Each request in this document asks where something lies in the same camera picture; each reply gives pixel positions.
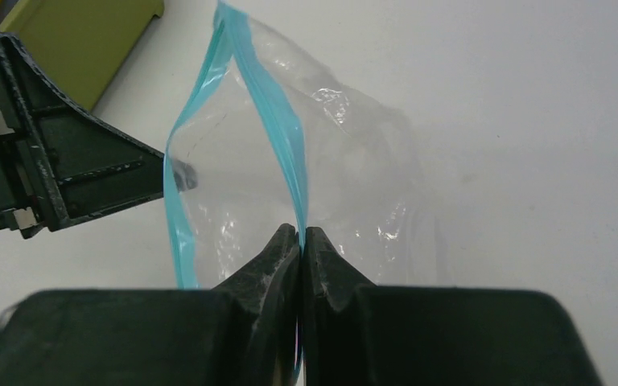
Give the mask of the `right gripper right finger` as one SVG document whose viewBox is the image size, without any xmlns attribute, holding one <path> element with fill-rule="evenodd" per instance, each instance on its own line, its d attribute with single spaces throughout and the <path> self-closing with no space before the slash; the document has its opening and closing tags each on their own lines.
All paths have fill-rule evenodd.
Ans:
<svg viewBox="0 0 618 386">
<path fill-rule="evenodd" d="M 599 385 L 548 294 L 376 285 L 310 227 L 301 260 L 308 385 Z"/>
</svg>

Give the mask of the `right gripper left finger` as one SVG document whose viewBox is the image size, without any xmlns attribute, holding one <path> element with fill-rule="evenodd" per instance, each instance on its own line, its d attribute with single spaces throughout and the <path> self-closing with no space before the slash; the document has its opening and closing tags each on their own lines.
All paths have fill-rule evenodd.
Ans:
<svg viewBox="0 0 618 386">
<path fill-rule="evenodd" d="M 212 289 L 55 289 L 0 321 L 0 385 L 293 385 L 295 228 Z"/>
</svg>

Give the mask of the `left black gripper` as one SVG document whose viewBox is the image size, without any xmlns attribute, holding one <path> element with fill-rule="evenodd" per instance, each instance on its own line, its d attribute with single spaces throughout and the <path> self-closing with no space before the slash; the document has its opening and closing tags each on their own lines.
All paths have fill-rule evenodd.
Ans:
<svg viewBox="0 0 618 386">
<path fill-rule="evenodd" d="M 0 230 L 34 235 L 163 196 L 163 152 L 92 115 L 0 33 Z"/>
</svg>

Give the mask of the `clear zip top bag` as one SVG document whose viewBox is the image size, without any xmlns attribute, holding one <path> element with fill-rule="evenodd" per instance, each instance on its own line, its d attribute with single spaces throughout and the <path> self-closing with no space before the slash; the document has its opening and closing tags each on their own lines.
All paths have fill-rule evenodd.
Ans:
<svg viewBox="0 0 618 386">
<path fill-rule="evenodd" d="M 281 224 L 322 228 L 371 281 L 449 285 L 410 121 L 219 2 L 163 164 L 175 277 L 211 288 Z"/>
</svg>

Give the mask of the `olive green plastic bin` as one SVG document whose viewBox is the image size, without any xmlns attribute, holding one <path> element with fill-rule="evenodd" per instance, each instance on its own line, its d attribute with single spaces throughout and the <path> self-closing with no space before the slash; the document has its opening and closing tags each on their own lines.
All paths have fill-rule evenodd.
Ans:
<svg viewBox="0 0 618 386">
<path fill-rule="evenodd" d="M 18 1 L 0 32 L 18 37 L 54 84 L 92 110 L 163 0 Z"/>
</svg>

